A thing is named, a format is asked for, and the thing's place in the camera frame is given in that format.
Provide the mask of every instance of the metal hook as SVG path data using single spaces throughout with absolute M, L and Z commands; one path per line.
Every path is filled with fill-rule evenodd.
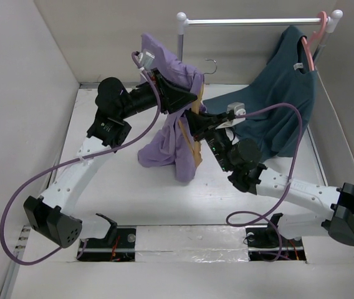
M 213 71 L 213 73 L 203 73 L 204 75 L 212 75 L 214 74 L 216 71 L 217 71 L 217 61 L 215 61 L 214 59 L 205 59 L 206 61 L 213 61 L 214 62 L 214 66 L 215 66 L 215 69 Z

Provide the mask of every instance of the pink hanger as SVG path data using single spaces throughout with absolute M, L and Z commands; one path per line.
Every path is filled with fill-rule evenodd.
M 325 31 L 325 27 L 327 26 L 327 13 L 325 11 L 320 12 L 317 17 L 321 19 L 321 28 L 318 32 L 314 31 L 312 36 L 310 37 L 309 42 L 307 42 L 307 39 L 303 36 L 302 37 L 302 45 L 304 48 L 304 51 L 306 53 L 307 57 L 307 63 L 309 64 L 309 69 L 310 71 L 314 70 L 314 61 L 313 61 L 313 55 L 310 51 L 310 45 L 312 44 L 313 41 L 316 39 L 320 39 Z

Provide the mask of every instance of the teal cloth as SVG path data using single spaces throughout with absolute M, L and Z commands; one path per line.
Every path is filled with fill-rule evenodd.
M 304 34 L 295 26 L 281 35 L 266 67 L 246 88 L 204 101 L 209 113 L 225 112 L 230 103 L 245 104 L 247 113 L 277 103 L 290 103 L 302 115 L 305 131 L 316 94 L 317 71 L 309 71 L 301 38 Z M 303 63 L 303 69 L 294 69 Z M 298 121 L 292 110 L 283 107 L 251 117 L 236 125 L 241 140 L 251 138 L 262 152 L 262 161 L 273 156 L 292 157 L 299 133 Z

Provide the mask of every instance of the clothing tag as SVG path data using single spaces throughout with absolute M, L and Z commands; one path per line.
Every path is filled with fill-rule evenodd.
M 303 63 L 294 64 L 294 70 L 302 69 L 302 68 L 303 68 Z

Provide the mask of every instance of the metal rod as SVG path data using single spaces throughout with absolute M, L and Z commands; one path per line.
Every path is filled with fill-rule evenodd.
M 177 38 L 177 57 L 183 61 L 184 34 L 178 34 Z
M 225 20 L 186 20 L 188 26 L 253 26 L 253 25 L 318 25 L 319 17 L 293 19 L 225 19 Z
M 314 65 L 317 64 L 318 60 L 320 59 L 321 53 L 324 50 L 324 48 L 327 46 L 327 41 L 330 37 L 331 33 L 324 33 L 324 35 L 322 36 L 320 43 L 318 44 L 317 48 L 315 49 L 315 52 L 313 54 L 313 61 L 314 61 Z

